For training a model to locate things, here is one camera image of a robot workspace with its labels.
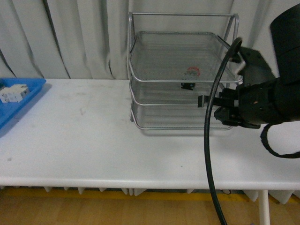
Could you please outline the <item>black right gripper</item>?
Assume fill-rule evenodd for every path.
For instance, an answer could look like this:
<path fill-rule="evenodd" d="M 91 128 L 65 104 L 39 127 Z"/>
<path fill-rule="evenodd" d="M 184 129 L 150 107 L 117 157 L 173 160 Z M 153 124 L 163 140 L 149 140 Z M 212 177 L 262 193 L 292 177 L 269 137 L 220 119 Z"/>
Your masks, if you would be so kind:
<path fill-rule="evenodd" d="M 213 105 L 218 106 L 214 117 L 224 125 L 259 129 L 262 124 L 280 124 L 284 122 L 282 113 L 275 104 L 276 85 L 280 78 L 260 84 L 243 86 L 236 89 L 225 88 L 219 97 L 213 98 Z M 209 96 L 200 95 L 197 107 L 205 107 Z"/>

